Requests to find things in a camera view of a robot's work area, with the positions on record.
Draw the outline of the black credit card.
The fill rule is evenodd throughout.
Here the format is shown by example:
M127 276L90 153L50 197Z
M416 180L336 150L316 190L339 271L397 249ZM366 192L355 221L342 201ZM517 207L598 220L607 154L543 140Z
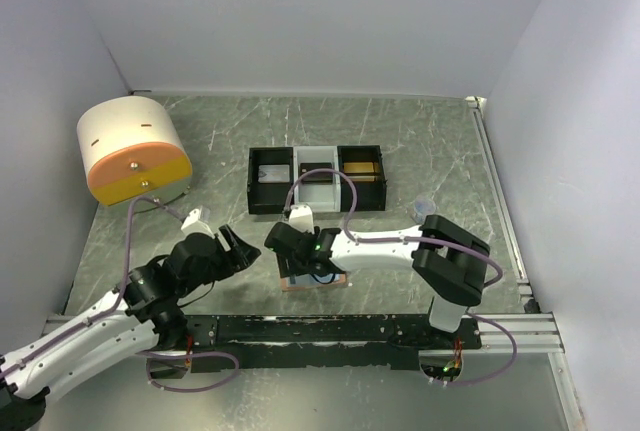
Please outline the black credit card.
M305 184L331 184L333 165L330 162L310 162L299 165L299 175Z

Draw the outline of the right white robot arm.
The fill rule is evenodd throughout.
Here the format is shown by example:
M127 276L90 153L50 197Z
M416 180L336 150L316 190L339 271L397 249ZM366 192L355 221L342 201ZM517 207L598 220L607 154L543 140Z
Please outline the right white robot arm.
M466 311L481 303L486 271L494 264L486 242L440 215L419 226L364 233L317 226L302 231L281 221L264 246L276 254L283 278L354 270L415 272L435 293L424 335L439 349L457 339Z

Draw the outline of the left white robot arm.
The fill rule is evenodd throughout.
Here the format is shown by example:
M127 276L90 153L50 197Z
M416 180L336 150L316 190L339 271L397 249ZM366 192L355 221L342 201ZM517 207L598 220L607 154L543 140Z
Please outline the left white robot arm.
M124 283L50 334L1 358L1 427L28 430L64 382L76 385L139 352L187 340L178 302L202 285L246 270L260 257L229 226L191 233L168 254L127 269Z

